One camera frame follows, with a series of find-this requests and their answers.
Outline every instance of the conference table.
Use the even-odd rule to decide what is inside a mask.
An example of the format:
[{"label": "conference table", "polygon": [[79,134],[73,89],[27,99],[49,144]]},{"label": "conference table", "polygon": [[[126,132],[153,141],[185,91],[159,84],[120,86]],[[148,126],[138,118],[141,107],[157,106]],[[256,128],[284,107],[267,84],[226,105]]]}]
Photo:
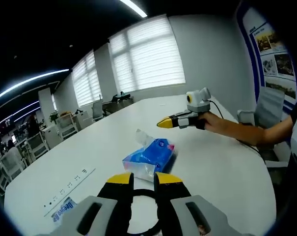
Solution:
[{"label": "conference table", "polygon": [[[225,119],[234,117],[212,97]],[[263,235],[276,217],[275,195],[261,157],[237,140],[195,127],[163,129],[164,117],[186,109],[186,96],[144,99],[92,124],[44,154],[6,188],[4,209],[24,235],[50,233],[52,214],[67,197],[79,203],[97,196],[106,180],[125,172],[122,159],[141,148],[137,129],[175,144],[171,174],[183,180],[192,195],[200,195],[224,212],[240,233]],[[211,105],[211,112],[219,116]],[[153,190],[151,182],[135,178],[135,189]],[[140,233],[157,221],[156,204],[134,198],[129,233]]]}]

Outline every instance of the window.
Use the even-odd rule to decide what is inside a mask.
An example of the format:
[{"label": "window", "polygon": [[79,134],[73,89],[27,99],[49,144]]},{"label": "window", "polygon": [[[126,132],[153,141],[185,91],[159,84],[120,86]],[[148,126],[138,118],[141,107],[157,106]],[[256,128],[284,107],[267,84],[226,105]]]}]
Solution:
[{"label": "window", "polygon": [[52,103],[54,104],[54,110],[55,111],[58,111],[58,109],[56,108],[56,104],[55,104],[55,100],[54,100],[54,95],[53,94],[51,95],[51,98],[52,98]]},{"label": "window", "polygon": [[74,66],[72,81],[79,107],[100,99],[101,91],[93,51]]},{"label": "window", "polygon": [[177,42],[166,16],[139,23],[110,38],[119,91],[185,83]]}]

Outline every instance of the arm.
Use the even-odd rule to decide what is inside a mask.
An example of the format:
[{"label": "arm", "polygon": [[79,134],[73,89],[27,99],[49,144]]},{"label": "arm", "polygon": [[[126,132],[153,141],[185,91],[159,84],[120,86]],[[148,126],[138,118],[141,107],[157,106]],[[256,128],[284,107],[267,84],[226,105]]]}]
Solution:
[{"label": "arm", "polygon": [[293,128],[293,122],[290,116],[269,129],[234,123],[221,119],[211,112],[200,115],[199,119],[206,120],[206,130],[241,140],[252,146],[280,143],[291,135]]}]

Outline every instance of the person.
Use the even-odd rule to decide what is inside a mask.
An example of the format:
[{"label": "person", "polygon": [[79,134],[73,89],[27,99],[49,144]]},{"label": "person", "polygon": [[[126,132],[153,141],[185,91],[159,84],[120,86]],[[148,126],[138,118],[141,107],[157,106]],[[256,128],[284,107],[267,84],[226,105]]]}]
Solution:
[{"label": "person", "polygon": [[297,191],[297,103],[285,120],[268,129],[234,123],[211,112],[200,115],[199,119],[205,120],[206,130],[252,146],[274,145],[291,137],[288,168],[280,185],[274,185],[277,212],[281,212],[290,204],[294,191]]},{"label": "person", "polygon": [[39,124],[37,123],[34,115],[29,117],[27,131],[28,138],[31,138],[40,132]]},{"label": "person", "polygon": [[297,124],[297,103],[285,120],[268,129],[238,124],[219,118],[211,112],[200,115],[199,119],[205,120],[205,129],[208,131],[235,138],[252,146],[273,145],[293,134],[293,127]]},{"label": "person", "polygon": [[13,141],[10,139],[7,141],[7,150],[10,150],[11,148],[15,147]]}]

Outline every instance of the cable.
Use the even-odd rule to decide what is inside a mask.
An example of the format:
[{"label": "cable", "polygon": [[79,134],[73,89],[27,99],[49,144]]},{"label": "cable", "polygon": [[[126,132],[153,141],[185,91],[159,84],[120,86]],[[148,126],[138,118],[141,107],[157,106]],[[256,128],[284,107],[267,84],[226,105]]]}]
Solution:
[{"label": "cable", "polygon": [[[220,113],[221,118],[223,118],[223,115],[222,115],[222,113],[220,112],[220,109],[219,109],[219,107],[217,106],[217,104],[216,104],[215,102],[213,102],[212,100],[209,100],[209,101],[212,102],[212,103],[214,103],[214,105],[217,107],[217,109],[218,109],[218,111],[219,111],[219,113]],[[258,150],[256,150],[254,147],[252,147],[251,145],[246,144],[245,142],[242,142],[242,141],[240,141],[240,140],[238,140],[238,141],[239,141],[240,143],[244,144],[245,146],[249,147],[250,149],[253,149],[254,151],[256,151],[256,152],[261,156],[260,152],[259,152]]]},{"label": "cable", "polygon": [[212,102],[212,103],[214,103],[214,105],[217,107],[217,109],[218,109],[218,111],[219,111],[219,113],[220,113],[221,118],[223,118],[223,115],[222,115],[222,113],[220,112],[220,109],[218,108],[217,104],[216,104],[215,102],[213,102],[212,100],[209,100],[209,101]]},{"label": "cable", "polygon": [[240,141],[239,139],[237,139],[237,140],[238,140],[240,143],[244,144],[245,146],[249,147],[250,149],[253,149],[254,151],[256,151],[256,152],[261,156],[260,152],[259,152],[258,150],[256,150],[254,147],[252,147],[252,146],[249,145],[249,144],[246,144],[246,143],[243,142],[243,141]]}]

